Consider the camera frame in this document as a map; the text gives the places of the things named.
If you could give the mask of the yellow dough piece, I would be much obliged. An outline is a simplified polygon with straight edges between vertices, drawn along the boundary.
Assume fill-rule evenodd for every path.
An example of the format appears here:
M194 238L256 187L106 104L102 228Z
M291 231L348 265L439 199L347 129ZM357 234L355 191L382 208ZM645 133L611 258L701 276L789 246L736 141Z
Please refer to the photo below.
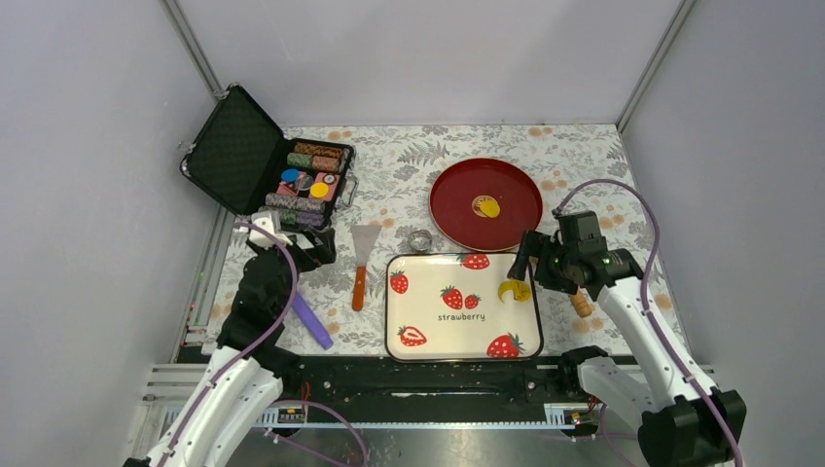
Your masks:
M479 196L473 200L473 211L480 217L494 219L500 215L498 201L489 196Z

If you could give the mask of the red round plate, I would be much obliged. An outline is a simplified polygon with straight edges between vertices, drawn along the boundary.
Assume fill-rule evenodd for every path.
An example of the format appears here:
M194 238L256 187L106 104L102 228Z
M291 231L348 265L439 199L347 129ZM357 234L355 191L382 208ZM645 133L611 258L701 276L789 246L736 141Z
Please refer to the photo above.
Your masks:
M524 232L539 226L544 203L536 184L520 168L476 158L457 162L436 178L429 210L452 242L498 252L517 247Z

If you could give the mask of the wooden dough roller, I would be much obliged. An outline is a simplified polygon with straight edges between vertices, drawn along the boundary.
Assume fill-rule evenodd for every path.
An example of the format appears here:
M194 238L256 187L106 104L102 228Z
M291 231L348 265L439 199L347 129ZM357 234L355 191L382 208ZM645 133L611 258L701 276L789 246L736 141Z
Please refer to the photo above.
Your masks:
M579 317L586 318L592 315L592 305L585 297L581 287L566 276L558 265L557 258L532 258L533 281L538 286L567 295Z

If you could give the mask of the metal spatula wooden handle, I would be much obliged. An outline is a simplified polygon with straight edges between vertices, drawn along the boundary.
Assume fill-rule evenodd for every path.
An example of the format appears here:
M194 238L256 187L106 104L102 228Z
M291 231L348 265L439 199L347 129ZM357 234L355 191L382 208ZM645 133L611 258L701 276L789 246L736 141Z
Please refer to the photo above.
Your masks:
M356 270L351 306L354 311L364 307L367 263L382 230L382 225L356 225L350 231L356 260Z

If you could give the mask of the small glass cup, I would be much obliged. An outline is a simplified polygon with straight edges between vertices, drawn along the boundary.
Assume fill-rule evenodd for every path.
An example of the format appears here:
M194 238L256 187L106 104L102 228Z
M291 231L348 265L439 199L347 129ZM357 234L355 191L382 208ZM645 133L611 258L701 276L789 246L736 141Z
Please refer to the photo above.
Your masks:
M416 230L409 234L407 244L413 253L426 254L432 249L433 236L427 230Z

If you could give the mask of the white strawberry tray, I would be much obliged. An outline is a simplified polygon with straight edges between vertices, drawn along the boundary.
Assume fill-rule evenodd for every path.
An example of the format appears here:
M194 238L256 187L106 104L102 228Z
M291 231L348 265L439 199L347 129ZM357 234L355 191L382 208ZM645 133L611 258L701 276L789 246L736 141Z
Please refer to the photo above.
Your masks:
M513 253L405 255L387 266L385 347L405 362L520 360L544 345L532 275Z

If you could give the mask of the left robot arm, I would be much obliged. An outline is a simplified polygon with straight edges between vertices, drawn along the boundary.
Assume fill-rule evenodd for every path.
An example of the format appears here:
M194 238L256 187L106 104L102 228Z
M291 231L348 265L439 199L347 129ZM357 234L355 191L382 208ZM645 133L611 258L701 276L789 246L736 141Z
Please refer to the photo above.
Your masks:
M335 261L335 231L304 227L286 233L272 213L236 226L247 231L253 255L216 348L175 421L127 466L224 466L269 404L301 390L297 355L276 343L284 319L300 307L300 274Z

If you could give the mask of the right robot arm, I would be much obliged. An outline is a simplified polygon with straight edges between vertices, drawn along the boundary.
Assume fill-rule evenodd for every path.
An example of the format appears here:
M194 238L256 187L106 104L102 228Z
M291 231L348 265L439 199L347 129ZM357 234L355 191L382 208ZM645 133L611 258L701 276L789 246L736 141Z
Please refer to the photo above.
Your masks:
M738 440L747 409L741 396L721 390L667 328L642 267L626 249L609 249L593 212L556 219L552 235L523 233L509 278L523 280L534 266L533 280L545 289L586 291L645 377L635 379L598 346L580 347L559 358L561 394L605 404L635 431L651 466L742 465Z

